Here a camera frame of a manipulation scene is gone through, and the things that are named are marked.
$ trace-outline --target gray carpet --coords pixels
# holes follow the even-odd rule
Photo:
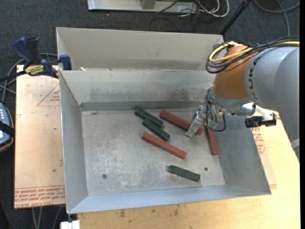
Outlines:
[[[277,1],[283,8],[289,8],[300,0]],[[56,53],[56,27],[219,34],[243,0],[229,0],[229,2],[230,12],[224,18],[217,19],[202,14],[199,18],[192,15],[181,19],[166,13],[88,11],[87,0],[0,0],[0,78],[5,76],[11,66],[20,59],[14,54],[12,44],[22,36],[39,37],[41,52]],[[257,2],[266,9],[280,9],[274,0],[257,0]],[[287,19],[290,35],[299,35],[300,7],[288,12]],[[284,15],[263,11],[251,2],[224,38],[225,41],[264,43],[285,36],[287,36],[287,24]],[[15,116],[15,95],[7,93],[5,104]],[[0,153],[0,203],[9,223],[15,229],[32,229],[34,224],[31,210],[13,208],[13,181],[14,146]],[[41,228],[52,227],[58,209],[58,207],[43,209]],[[62,209],[58,221],[67,219],[68,216]]]

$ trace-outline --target red block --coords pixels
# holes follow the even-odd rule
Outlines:
[[[184,159],[187,155],[187,153],[184,152],[183,150],[178,149],[175,146],[170,145],[167,142],[165,142],[157,137],[154,137],[153,135],[148,134],[147,132],[143,133],[142,140],[144,140],[150,144],[153,144],[153,145],[159,147],[160,149],[163,149],[164,151],[177,156],[180,159]]]
[[[204,128],[205,128],[206,137],[207,137],[208,142],[209,142],[211,155],[217,155],[218,154],[218,146],[217,146],[217,142],[216,142],[216,138],[215,138],[215,133],[214,133],[214,131],[212,131],[210,128],[208,128],[205,125],[205,119],[203,119],[203,121],[204,121]]]
[[[184,130],[188,130],[188,128],[190,128],[191,126],[191,123],[186,121],[186,120],[183,120],[182,118],[174,115],[174,114],[171,114],[165,110],[161,110],[160,112],[160,118],[164,119],[164,120],[167,120],[171,123],[173,123],[174,125],[184,129]],[[201,134],[202,133],[202,128],[199,127],[198,130],[196,131],[196,134]]]

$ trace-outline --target wooden board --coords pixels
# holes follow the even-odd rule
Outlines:
[[[23,75],[16,85],[14,207],[64,203],[59,80]]]

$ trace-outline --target green block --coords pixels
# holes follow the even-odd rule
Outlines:
[[[163,121],[159,120],[158,118],[154,117],[153,115],[151,115],[150,113],[144,111],[141,108],[136,108],[134,111],[134,114],[142,119],[149,119],[150,121],[154,122],[156,125],[158,126],[163,126]]]
[[[142,125],[151,130],[165,142],[167,142],[167,140],[171,137],[167,132],[163,131],[159,126],[157,126],[154,122],[150,121],[147,118],[144,119]]]
[[[182,169],[182,168],[177,167],[177,166],[170,165],[168,167],[167,171],[172,173],[172,174],[175,174],[177,176],[184,177],[186,179],[189,179],[189,180],[192,180],[192,181],[195,181],[195,182],[199,182],[199,180],[200,180],[200,175],[199,174],[194,173],[194,172],[189,171],[189,170],[186,170],[186,169]]]

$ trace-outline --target black device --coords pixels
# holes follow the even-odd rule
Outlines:
[[[14,128],[6,106],[0,103],[0,152],[8,148],[13,140]]]

